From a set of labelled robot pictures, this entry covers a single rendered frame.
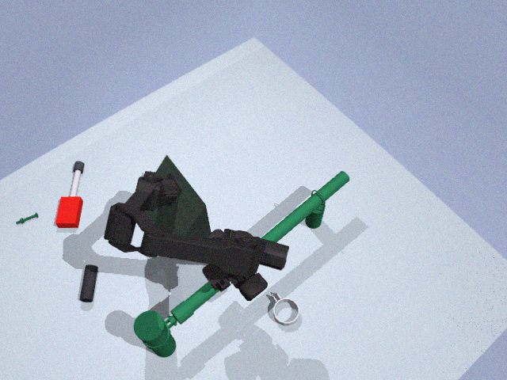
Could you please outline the dark grey cylinder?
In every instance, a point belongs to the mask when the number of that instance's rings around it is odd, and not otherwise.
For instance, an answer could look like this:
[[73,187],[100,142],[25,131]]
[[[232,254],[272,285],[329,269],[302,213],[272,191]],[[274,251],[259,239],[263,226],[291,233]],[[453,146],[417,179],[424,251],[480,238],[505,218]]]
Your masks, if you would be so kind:
[[93,302],[93,293],[97,281],[97,266],[87,264],[83,275],[82,290],[79,301]]

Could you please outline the green bolt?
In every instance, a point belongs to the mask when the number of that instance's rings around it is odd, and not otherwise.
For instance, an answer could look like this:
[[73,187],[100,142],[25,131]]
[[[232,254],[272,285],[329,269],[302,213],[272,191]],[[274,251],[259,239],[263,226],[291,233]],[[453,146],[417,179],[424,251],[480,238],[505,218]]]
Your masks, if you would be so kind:
[[24,218],[24,219],[20,218],[20,220],[18,222],[16,222],[16,224],[25,223],[25,221],[27,221],[29,219],[32,219],[32,218],[35,218],[35,217],[38,217],[37,213],[35,215],[29,216],[28,218]]

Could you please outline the green cylindrical rod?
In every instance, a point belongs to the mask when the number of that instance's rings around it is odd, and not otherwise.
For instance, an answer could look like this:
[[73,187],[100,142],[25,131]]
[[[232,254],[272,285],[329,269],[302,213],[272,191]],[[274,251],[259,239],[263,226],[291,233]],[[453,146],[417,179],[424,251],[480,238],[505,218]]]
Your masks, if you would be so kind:
[[[333,194],[335,194],[341,187],[349,181],[349,176],[344,171],[341,171],[337,176],[325,184],[318,190],[325,201],[327,201]],[[267,234],[261,239],[278,242],[292,229],[299,225],[308,215],[325,203],[322,196],[316,192],[299,207],[297,207],[290,215],[284,218],[276,226],[274,226]],[[189,297],[185,302],[191,309],[196,311],[203,304],[207,302],[218,290],[214,290],[213,286],[207,281],[196,293]]]

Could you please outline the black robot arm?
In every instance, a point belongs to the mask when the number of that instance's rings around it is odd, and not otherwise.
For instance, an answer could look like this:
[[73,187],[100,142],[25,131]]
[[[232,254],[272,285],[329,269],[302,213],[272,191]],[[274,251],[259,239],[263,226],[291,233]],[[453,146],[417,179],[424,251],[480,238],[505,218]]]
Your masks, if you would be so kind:
[[[172,257],[207,264],[202,272],[214,290],[228,288],[234,277],[257,273],[259,265],[282,271],[289,246],[253,237],[242,230],[225,229],[219,241],[165,233],[155,227],[146,211],[154,211],[158,202],[171,203],[181,187],[169,173],[145,171],[135,192],[126,203],[110,207],[104,239],[124,253],[139,252],[146,257]],[[144,232],[141,245],[132,245],[135,224]]]

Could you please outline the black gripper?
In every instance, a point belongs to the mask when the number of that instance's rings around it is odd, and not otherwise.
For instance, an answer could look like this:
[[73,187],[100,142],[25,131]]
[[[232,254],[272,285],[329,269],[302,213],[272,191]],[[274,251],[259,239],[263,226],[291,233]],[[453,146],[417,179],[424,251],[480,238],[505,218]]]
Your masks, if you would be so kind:
[[[221,229],[216,229],[203,239],[209,241],[219,241],[222,237],[223,231]],[[240,293],[247,301],[253,300],[268,286],[268,282],[259,273],[242,278],[234,277],[230,281],[237,289],[239,289]]]

